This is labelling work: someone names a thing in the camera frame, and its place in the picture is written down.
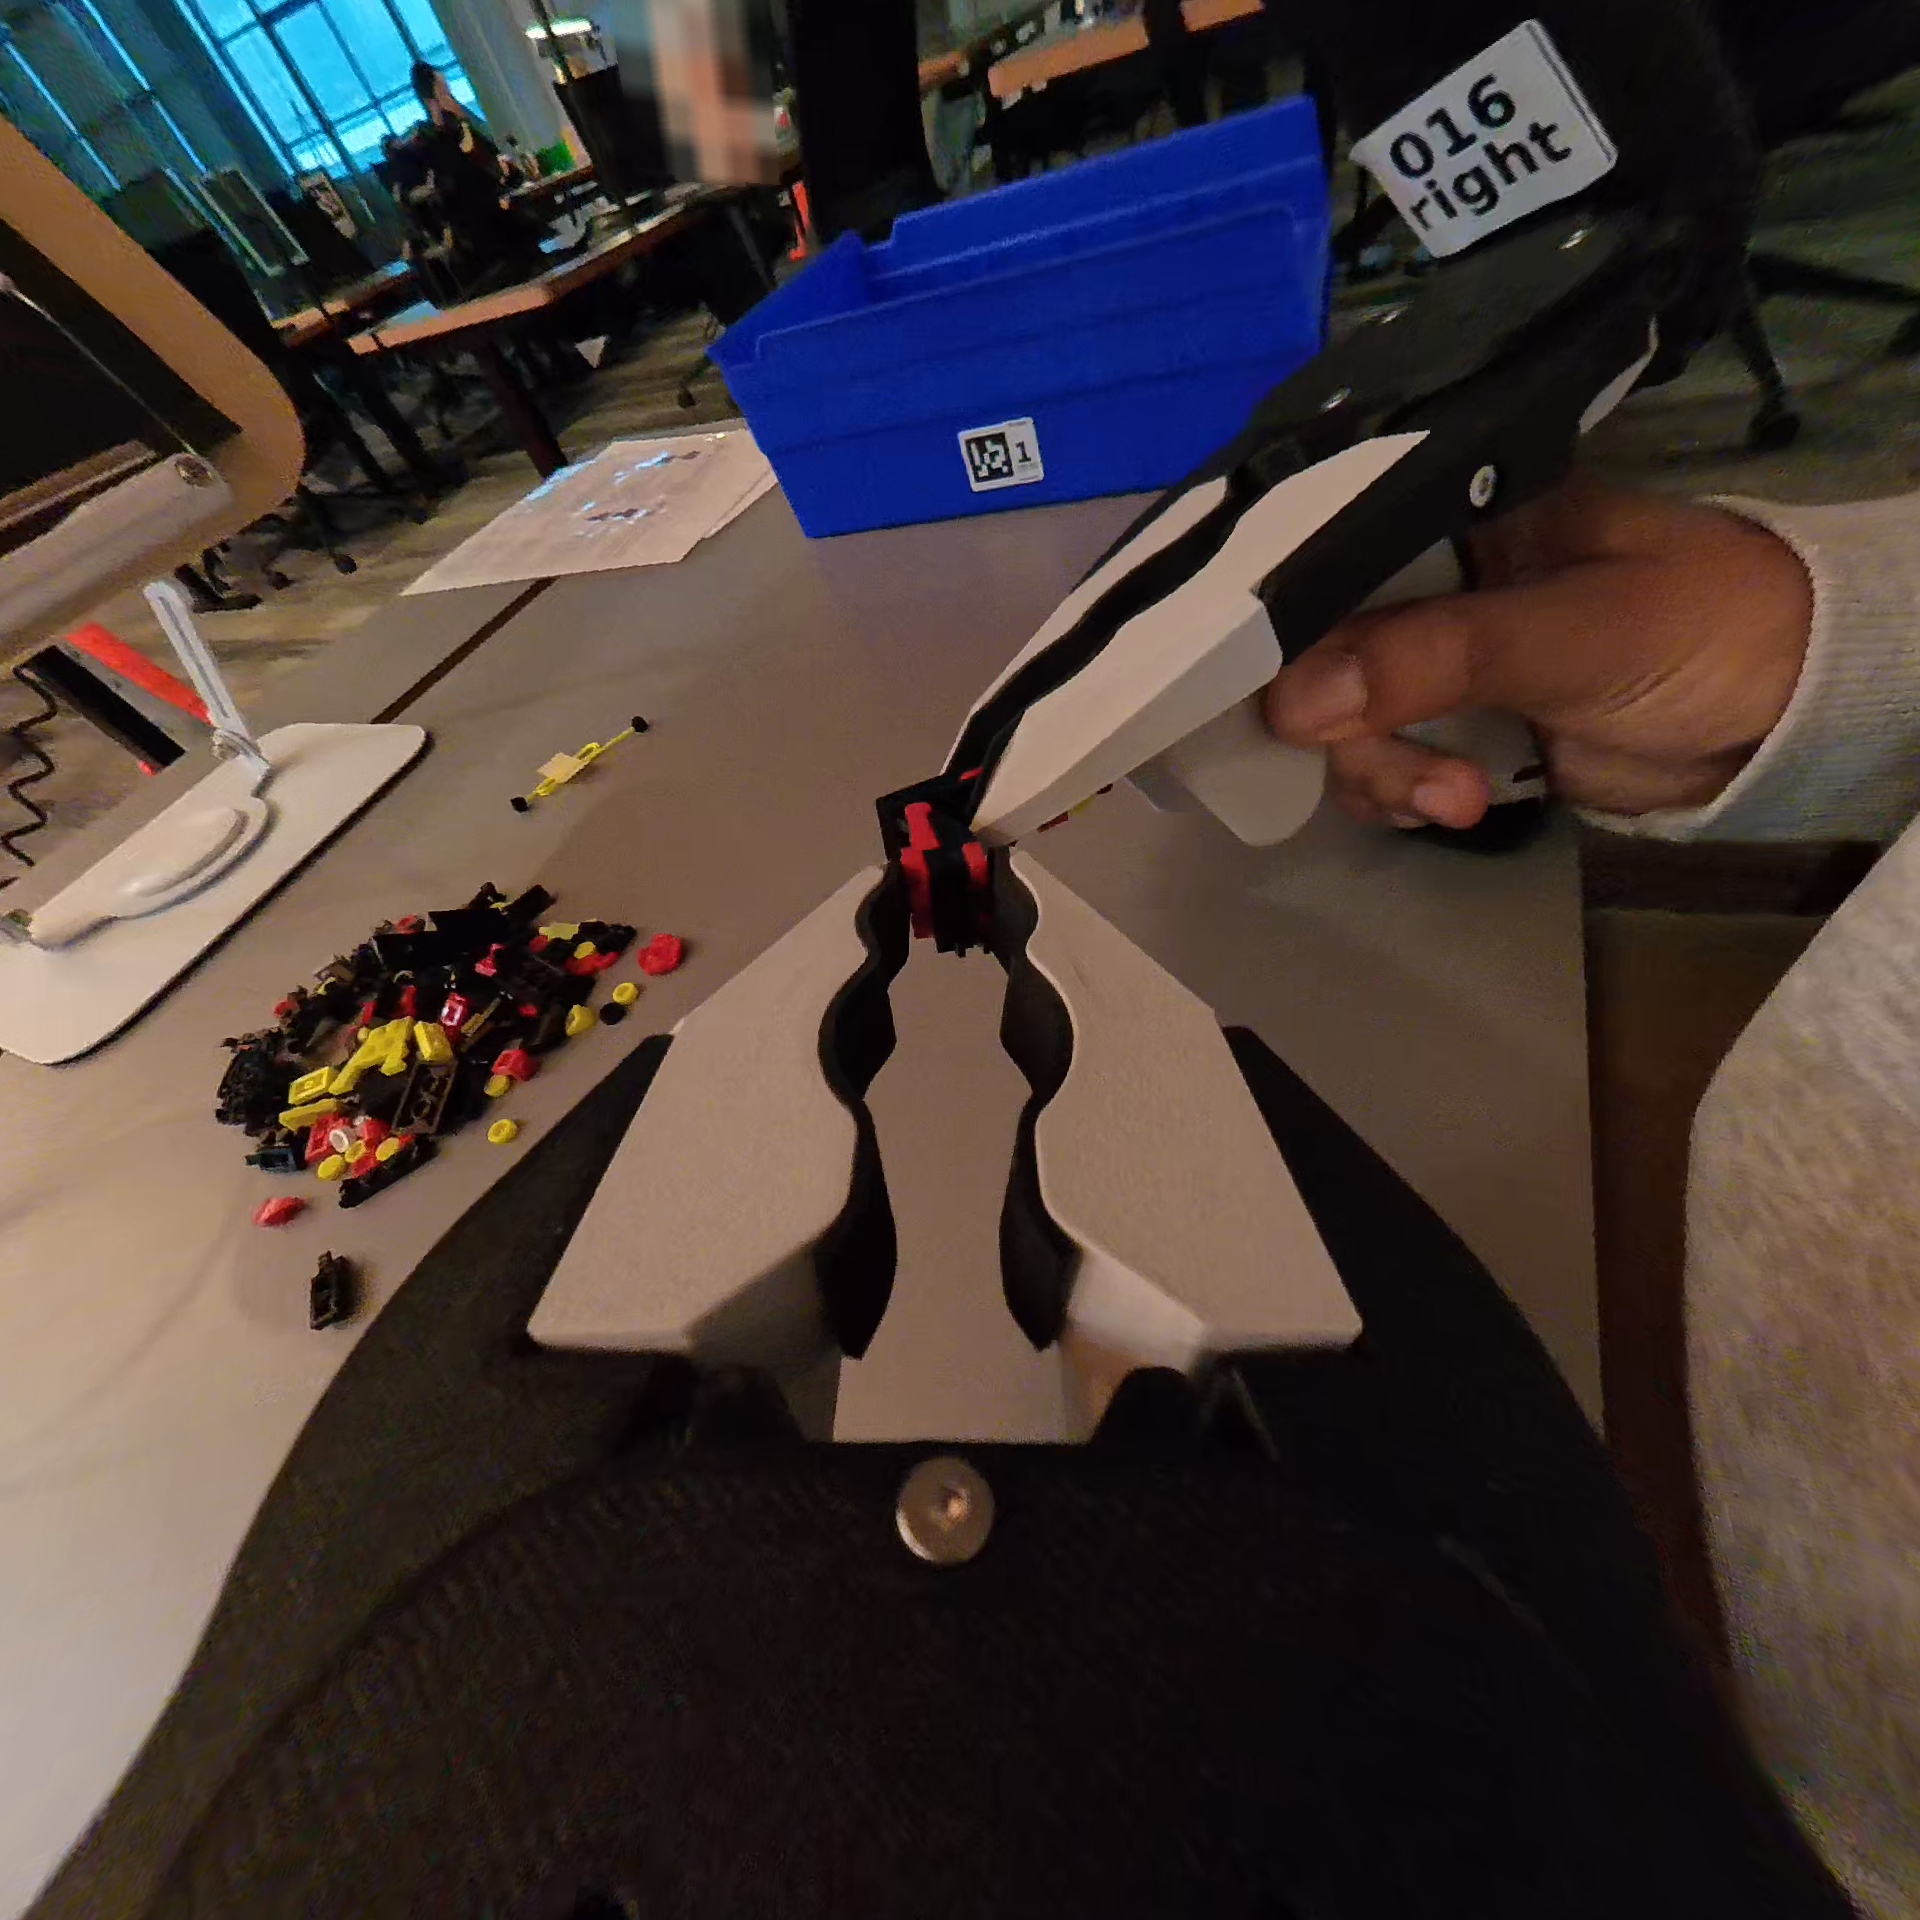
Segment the yellow lego axle piece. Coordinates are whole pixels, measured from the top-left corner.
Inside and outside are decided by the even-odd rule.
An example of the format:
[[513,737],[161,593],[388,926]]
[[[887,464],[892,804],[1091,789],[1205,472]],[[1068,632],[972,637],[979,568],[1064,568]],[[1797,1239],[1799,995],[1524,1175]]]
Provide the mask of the yellow lego axle piece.
[[630,737],[646,735],[649,729],[651,727],[645,716],[632,716],[624,729],[611,734],[607,737],[591,737],[573,752],[550,755],[545,760],[540,763],[529,785],[509,798],[511,812],[533,812],[536,804],[553,798],[566,784],[573,784],[583,774],[588,774],[590,767],[593,767],[593,763],[607,756],[612,749],[622,747]]

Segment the black red yellow lego assembly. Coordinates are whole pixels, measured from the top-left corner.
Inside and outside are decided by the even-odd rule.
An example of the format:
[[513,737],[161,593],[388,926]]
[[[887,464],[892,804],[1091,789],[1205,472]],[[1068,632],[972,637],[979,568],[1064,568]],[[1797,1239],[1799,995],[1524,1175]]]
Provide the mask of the black red yellow lego assembly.
[[1017,924],[1011,856],[973,827],[984,760],[904,784],[875,800],[887,865],[899,873],[916,939],[940,953],[990,953],[1011,965]]

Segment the person's right forearm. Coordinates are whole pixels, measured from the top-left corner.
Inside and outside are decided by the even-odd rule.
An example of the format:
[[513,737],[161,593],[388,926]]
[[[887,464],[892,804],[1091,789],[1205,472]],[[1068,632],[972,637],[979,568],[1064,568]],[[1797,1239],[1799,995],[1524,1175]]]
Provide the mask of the person's right forearm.
[[1563,732],[1559,793],[1668,844],[1888,844],[1915,819],[1918,493],[1707,495],[1665,516],[1671,558],[1631,615],[1656,659],[1611,713]]

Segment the blue plastic bin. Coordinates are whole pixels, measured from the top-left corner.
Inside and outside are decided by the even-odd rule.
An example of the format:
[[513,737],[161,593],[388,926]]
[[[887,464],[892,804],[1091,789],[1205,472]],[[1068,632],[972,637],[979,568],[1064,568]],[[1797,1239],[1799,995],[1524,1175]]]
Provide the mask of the blue plastic bin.
[[844,233],[711,349],[804,535],[1161,492],[1327,317],[1327,169],[1292,93]]

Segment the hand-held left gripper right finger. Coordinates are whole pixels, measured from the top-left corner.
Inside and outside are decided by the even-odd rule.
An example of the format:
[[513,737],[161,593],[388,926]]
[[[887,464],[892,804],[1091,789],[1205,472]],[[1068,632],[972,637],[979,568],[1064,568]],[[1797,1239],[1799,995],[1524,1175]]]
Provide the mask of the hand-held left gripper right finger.
[[1360,1311],[1214,1009],[1031,854],[997,865],[997,958],[1027,1084],[1000,1287],[1069,1438],[1131,1373],[1349,1350]]

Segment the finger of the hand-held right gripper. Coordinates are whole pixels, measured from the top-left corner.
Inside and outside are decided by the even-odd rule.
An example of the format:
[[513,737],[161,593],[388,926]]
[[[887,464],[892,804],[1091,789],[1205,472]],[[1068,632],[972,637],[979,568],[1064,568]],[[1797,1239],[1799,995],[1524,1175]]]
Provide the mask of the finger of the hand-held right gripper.
[[979,840],[1020,840],[1259,693],[1283,665],[1255,589],[1179,589],[1126,620],[1027,705],[972,812]]
[[[1272,568],[1301,555],[1308,539],[1331,529],[1344,510],[1365,502],[1423,441],[1425,432],[1365,438],[1296,470],[1243,504],[1228,477],[1177,493],[1163,513],[1091,568],[979,696],[964,734],[952,741],[950,771],[959,773],[963,765],[982,758],[990,774],[1020,713],[1063,685],[1139,613],[1179,589],[1257,591]],[[1179,749],[1185,737],[1158,756]]]

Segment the person's right hand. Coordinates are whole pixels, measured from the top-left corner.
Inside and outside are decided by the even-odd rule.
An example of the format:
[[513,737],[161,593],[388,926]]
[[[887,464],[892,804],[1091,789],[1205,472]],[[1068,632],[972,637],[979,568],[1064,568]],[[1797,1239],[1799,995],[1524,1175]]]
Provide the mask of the person's right hand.
[[1470,553],[1470,589],[1353,613],[1263,688],[1369,825],[1484,820],[1491,774],[1409,735],[1453,713],[1515,716],[1561,803],[1640,819],[1713,800],[1792,702],[1815,589],[1747,516],[1576,477]]

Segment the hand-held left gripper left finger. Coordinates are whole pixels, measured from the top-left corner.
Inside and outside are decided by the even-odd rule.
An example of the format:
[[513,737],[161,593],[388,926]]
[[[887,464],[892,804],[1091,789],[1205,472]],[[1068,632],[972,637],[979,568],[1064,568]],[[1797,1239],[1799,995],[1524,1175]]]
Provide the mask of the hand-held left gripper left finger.
[[904,888],[869,865],[679,1021],[535,1344],[782,1383],[869,1350],[895,1283],[869,1089],[895,1048],[904,958]]

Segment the white monitor stand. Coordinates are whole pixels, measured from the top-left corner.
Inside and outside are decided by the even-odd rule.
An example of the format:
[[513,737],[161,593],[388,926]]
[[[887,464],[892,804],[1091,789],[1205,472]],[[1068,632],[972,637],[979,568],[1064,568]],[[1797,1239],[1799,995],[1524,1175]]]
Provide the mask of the white monitor stand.
[[62,892],[5,913],[3,1048],[30,1065],[125,1030],[428,747],[397,723],[255,734],[177,584],[144,599],[208,708],[213,767]]

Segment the pile of lego pieces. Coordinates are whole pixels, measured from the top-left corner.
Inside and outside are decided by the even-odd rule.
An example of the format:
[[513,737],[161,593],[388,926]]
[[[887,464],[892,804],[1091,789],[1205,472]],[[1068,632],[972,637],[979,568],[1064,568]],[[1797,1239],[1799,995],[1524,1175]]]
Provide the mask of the pile of lego pieces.
[[246,1165],[307,1180],[350,1212],[420,1172],[462,1128],[519,1133],[517,1093],[545,1061],[619,1024],[689,953],[670,927],[559,919],[543,887],[375,924],[223,1041],[216,1125]]

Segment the wooden office desk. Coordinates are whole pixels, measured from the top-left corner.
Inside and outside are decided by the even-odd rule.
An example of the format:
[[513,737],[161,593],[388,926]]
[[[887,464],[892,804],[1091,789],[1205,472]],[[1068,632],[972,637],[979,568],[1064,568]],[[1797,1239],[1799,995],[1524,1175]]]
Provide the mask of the wooden office desk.
[[555,324],[566,301],[709,228],[729,233],[727,247],[755,283],[751,295],[723,295],[725,311],[718,324],[732,324],[776,287],[774,256],[760,249],[747,203],[749,192],[742,188],[693,184],[670,193],[659,211],[627,222],[611,237],[493,293],[454,304],[411,304],[382,320],[372,317],[369,304],[334,296],[278,323],[276,333],[287,348],[326,351],[355,374],[397,351],[471,355],[521,455],[540,477],[549,477],[565,465],[566,455],[533,389],[509,363],[509,339],[529,327]]

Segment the paper instruction sheet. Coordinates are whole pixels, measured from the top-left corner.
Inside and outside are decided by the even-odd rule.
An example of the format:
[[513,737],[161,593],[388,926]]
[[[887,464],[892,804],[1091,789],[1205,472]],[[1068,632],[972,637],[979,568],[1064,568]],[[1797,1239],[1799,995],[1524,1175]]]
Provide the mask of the paper instruction sheet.
[[776,472],[744,425],[617,438],[542,479],[401,593],[677,564],[772,492]]

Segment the red object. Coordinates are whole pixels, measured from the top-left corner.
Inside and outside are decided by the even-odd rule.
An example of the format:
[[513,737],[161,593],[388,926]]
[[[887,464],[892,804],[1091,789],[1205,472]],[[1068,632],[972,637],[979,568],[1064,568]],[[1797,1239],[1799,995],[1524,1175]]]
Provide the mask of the red object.
[[62,646],[79,662],[79,671],[112,693],[110,702],[93,693],[71,694],[75,713],[123,747],[144,773],[158,773],[211,741],[208,708],[173,668],[149,659],[99,621],[62,636]]

